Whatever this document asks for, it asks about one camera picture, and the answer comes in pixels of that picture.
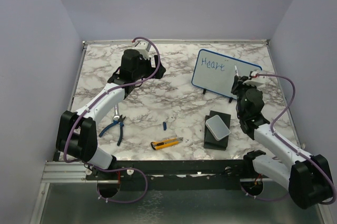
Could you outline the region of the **blue whiteboard marker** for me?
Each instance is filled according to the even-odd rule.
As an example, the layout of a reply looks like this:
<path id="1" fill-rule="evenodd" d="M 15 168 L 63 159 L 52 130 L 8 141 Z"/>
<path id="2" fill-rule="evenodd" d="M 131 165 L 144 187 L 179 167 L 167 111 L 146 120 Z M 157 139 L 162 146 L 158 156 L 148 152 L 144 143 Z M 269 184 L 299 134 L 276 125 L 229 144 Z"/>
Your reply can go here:
<path id="1" fill-rule="evenodd" d="M 234 65 L 234 68 L 235 68 L 235 75 L 239 77 L 239 71 L 238 71 L 237 65 Z"/>

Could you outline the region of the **blue framed whiteboard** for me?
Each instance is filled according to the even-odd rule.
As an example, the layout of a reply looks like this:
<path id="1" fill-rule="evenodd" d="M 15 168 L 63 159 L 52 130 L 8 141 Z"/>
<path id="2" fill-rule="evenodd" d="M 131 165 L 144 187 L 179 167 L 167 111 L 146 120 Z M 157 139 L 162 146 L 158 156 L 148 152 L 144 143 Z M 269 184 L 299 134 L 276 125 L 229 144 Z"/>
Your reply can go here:
<path id="1" fill-rule="evenodd" d="M 250 72 L 262 69 L 254 63 L 201 49 L 191 83 L 195 87 L 235 99 L 236 97 L 231 94 L 235 76 L 234 65 L 237 65 L 240 76 L 248 76 Z"/>

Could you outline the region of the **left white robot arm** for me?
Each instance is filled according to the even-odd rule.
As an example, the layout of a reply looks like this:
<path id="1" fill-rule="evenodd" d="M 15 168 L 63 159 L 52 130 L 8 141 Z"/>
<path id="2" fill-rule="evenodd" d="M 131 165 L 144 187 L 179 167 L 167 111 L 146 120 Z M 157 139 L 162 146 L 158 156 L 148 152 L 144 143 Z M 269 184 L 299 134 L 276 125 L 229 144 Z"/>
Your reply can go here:
<path id="1" fill-rule="evenodd" d="M 121 64 L 104 88 L 85 106 L 75 112 L 65 111 L 60 118 L 56 149 L 65 156 L 98 167 L 105 179 L 116 174 L 116 158 L 98 146 L 96 126 L 115 106 L 146 80 L 161 79 L 166 69 L 158 54 L 150 58 L 146 49 L 127 49 Z"/>

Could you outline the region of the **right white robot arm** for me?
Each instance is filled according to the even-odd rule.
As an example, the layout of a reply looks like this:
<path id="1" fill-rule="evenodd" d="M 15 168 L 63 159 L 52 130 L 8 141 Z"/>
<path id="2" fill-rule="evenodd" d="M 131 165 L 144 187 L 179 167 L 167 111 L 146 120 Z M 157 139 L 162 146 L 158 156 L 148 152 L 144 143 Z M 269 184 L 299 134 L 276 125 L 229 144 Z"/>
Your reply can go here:
<path id="1" fill-rule="evenodd" d="M 336 202 L 336 188 L 327 159 L 312 155 L 290 142 L 274 129 L 262 115 L 263 93 L 258 86 L 267 75 L 251 72 L 234 76 L 231 93 L 236 96 L 236 113 L 242 131 L 278 157 L 273 160 L 262 151 L 245 155 L 242 171 L 247 177 L 266 175 L 288 191 L 293 202 L 302 209 Z"/>

